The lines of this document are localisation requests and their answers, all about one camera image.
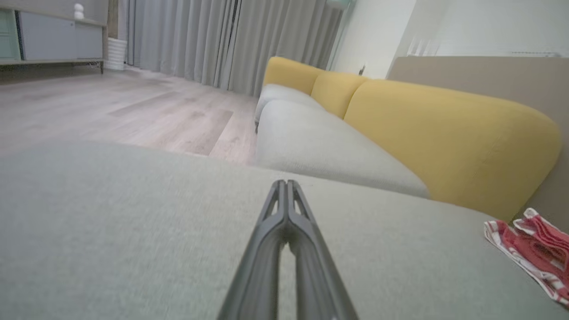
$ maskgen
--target folded towel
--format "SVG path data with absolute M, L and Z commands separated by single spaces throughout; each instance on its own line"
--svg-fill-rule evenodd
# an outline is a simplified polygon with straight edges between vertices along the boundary
M 569 235 L 532 208 L 515 228 L 504 221 L 484 223 L 484 236 L 519 265 L 547 295 L 569 308 Z

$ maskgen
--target gray curtain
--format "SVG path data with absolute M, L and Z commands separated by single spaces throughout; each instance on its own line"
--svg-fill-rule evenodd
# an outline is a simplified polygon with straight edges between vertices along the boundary
M 259 96 L 272 56 L 326 68 L 341 11 L 325 0 L 242 0 L 237 14 L 230 90 Z
M 135 2 L 130 10 L 134 23 L 129 22 L 134 26 L 129 31 L 133 64 L 215 87 L 225 76 L 227 83 L 224 59 L 235 1 L 131 0 L 131 5 Z

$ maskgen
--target white cabinet door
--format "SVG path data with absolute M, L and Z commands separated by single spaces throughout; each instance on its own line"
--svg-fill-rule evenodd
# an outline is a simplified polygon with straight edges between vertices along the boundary
M 77 59 L 75 21 L 20 12 L 26 60 Z
M 75 23 L 78 59 L 103 58 L 103 28 Z

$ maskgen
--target floor plank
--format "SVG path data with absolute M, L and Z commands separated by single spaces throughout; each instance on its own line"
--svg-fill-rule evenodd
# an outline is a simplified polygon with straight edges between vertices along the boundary
M 138 68 L 0 82 L 0 156 L 92 140 L 251 164 L 257 99 Z

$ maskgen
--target ribbed white pot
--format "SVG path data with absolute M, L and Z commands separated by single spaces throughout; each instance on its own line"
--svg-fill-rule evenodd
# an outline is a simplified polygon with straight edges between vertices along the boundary
M 109 38 L 109 59 L 105 61 L 105 69 L 125 69 L 126 41 Z

